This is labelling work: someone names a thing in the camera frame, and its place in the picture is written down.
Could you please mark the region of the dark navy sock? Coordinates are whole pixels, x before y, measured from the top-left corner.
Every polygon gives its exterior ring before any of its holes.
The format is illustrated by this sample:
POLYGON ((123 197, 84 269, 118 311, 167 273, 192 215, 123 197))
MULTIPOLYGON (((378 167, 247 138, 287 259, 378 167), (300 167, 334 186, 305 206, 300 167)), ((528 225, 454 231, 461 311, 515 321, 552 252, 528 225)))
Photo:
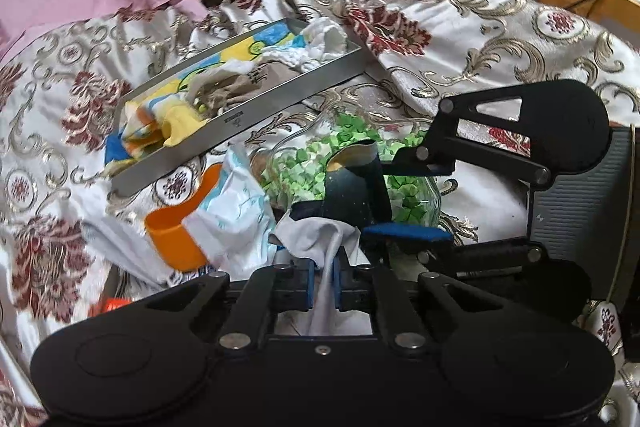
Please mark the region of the dark navy sock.
POLYGON ((326 163, 323 186, 322 199, 292 206, 293 220, 326 218, 363 229, 393 219, 378 144, 371 139, 349 144, 333 154, 326 163))

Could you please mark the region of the white grey cloth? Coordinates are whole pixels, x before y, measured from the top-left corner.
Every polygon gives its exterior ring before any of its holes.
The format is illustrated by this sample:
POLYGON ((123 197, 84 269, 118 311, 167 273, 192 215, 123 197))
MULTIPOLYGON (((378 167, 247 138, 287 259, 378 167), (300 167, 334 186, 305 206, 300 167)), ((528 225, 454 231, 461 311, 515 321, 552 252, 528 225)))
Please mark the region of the white grey cloth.
POLYGON ((369 315, 361 311, 337 310, 332 267, 343 249, 349 265, 365 265, 368 259, 359 247, 360 231, 343 221, 321 217, 293 218, 287 213, 273 229, 272 243, 283 249, 277 258, 314 262, 314 291, 308 311, 279 314, 274 332, 285 336, 359 336, 372 333, 369 315))

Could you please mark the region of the floral satin bedspread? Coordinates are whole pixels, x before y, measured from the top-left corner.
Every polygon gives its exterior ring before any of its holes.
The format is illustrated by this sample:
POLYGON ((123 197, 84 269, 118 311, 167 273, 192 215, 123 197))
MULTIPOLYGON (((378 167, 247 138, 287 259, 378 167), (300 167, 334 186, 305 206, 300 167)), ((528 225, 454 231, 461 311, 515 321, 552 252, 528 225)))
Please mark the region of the floral satin bedspread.
POLYGON ((46 412, 28 366, 39 343, 179 280, 144 227, 179 205, 218 145, 131 196, 111 189, 104 150, 120 98, 229 38, 280 20, 333 18, 374 61, 366 77, 282 110, 240 135, 262 157, 328 105, 428 121, 442 98, 572 78, 620 124, 639 121, 639 51, 604 27, 530 0, 234 0, 190 20, 171 8, 121 9, 28 38, 1 69, 1 421, 38 426, 46 412), (126 256, 154 275, 125 269, 126 256))

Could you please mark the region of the orange plastic cup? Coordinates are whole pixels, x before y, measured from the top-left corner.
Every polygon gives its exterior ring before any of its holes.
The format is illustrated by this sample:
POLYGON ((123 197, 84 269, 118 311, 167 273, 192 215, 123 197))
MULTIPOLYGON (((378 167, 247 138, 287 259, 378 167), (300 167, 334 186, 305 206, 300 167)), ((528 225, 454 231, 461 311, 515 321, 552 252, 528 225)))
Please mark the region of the orange plastic cup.
POLYGON ((220 179, 221 162, 209 166, 198 188, 184 202, 150 212, 144 218, 145 230, 160 257, 174 270, 192 272, 206 265, 207 260, 194 239, 182 225, 220 179))

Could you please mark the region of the white blue plastic packet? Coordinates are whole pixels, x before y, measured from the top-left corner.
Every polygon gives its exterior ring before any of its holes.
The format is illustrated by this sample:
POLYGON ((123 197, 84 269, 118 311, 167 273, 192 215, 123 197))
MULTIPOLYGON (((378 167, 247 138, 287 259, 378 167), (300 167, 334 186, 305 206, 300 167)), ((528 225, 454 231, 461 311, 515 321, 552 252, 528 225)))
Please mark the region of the white blue plastic packet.
POLYGON ((277 246, 269 236, 276 218, 242 144, 228 147, 219 180, 181 225, 208 263, 231 280, 245 281, 273 264, 277 246))

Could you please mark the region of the jar of green stars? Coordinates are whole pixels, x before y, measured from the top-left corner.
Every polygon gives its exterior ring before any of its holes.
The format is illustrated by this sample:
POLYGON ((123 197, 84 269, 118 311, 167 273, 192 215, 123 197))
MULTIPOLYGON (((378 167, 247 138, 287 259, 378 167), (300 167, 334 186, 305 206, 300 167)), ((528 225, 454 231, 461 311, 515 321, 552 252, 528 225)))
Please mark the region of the jar of green stars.
POLYGON ((436 227, 442 200, 435 181, 381 172, 383 164, 402 148, 419 145, 424 135, 422 122, 369 117, 355 106, 340 104, 271 150, 256 154, 252 169, 273 207, 281 210, 324 199, 326 176, 349 169, 384 182, 378 194, 388 198, 394 222, 436 227))

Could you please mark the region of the grey metal tray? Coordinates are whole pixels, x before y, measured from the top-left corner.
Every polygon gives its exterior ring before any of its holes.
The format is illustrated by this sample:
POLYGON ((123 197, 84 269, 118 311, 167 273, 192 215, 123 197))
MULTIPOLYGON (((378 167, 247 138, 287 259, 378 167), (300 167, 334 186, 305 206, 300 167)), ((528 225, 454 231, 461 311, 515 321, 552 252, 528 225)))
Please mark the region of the grey metal tray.
MULTIPOLYGON (((222 43, 216 44, 187 60, 172 66, 160 74, 150 78, 141 86, 122 96, 114 113, 114 131, 125 122, 122 111, 129 101, 138 101, 160 89, 171 79, 182 75, 189 75, 198 66, 209 65, 212 57, 221 56, 235 44, 258 36, 264 43, 274 39, 273 28, 284 25, 293 35, 298 35, 307 24, 302 20, 285 17, 265 25, 254 24, 249 31, 245 31, 222 43)), ((186 141, 174 147, 162 147, 134 165, 125 168, 111 177, 111 190, 122 197, 130 197, 156 180, 171 173, 188 160, 204 154, 215 146, 224 143, 235 135, 255 126, 258 122, 276 115, 281 110, 295 105, 305 98, 310 98, 326 89, 351 80, 366 70, 367 62, 372 57, 366 47, 354 35, 349 34, 346 39, 346 52, 326 65, 322 65, 312 72, 305 72, 279 86, 253 96, 233 108, 227 109, 219 116, 210 120, 206 126, 186 138, 186 141)))

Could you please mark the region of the white crumpled cloth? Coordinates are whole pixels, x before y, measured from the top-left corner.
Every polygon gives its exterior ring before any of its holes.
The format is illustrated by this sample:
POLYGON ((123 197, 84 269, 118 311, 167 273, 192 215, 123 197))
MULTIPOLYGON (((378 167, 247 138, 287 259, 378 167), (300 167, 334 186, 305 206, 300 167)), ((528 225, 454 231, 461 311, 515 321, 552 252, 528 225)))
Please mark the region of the white crumpled cloth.
POLYGON ((342 57, 347 52, 347 40, 342 26, 329 17, 318 17, 291 41, 263 49, 258 63, 276 62, 301 74, 311 72, 342 57))

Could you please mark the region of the yellow blue colourful cloth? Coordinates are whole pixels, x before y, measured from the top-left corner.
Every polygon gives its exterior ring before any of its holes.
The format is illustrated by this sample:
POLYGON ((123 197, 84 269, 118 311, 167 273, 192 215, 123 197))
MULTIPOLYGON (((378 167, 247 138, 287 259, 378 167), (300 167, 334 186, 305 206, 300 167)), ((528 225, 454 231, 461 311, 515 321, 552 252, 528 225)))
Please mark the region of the yellow blue colourful cloth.
POLYGON ((160 89, 138 101, 129 101, 122 111, 125 122, 106 140, 104 164, 117 170, 151 155, 162 147, 180 144, 205 126, 212 118, 205 118, 186 101, 186 92, 193 76, 204 69, 224 64, 259 65, 258 57, 267 46, 291 41, 295 36, 284 25, 273 28, 274 39, 262 42, 258 36, 247 38, 232 46, 221 56, 213 56, 209 65, 198 66, 189 75, 171 79, 160 89))

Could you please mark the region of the beige sock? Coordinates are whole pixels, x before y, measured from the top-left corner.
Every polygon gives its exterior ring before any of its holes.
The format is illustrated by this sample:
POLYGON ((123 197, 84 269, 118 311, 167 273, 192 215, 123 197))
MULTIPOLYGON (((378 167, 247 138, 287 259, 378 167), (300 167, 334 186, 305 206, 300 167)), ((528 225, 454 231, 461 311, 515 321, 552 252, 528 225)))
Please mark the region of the beige sock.
POLYGON ((186 101, 205 118, 213 118, 297 76, 295 69, 279 62, 224 64, 193 76, 186 101))

